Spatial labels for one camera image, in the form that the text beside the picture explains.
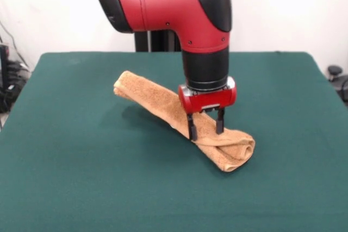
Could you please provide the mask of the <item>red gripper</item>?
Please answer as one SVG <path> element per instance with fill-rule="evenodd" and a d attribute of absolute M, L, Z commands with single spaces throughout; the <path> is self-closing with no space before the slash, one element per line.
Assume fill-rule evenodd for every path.
<path fill-rule="evenodd" d="M 194 124 L 193 114 L 206 109 L 218 108 L 216 133 L 222 134 L 225 129 L 224 108 L 234 104 L 237 97 L 237 87 L 235 82 L 232 82 L 221 90 L 194 93 L 187 86 L 180 85 L 178 96 L 184 111 L 187 113 L 189 140 L 197 140 L 197 130 Z"/>

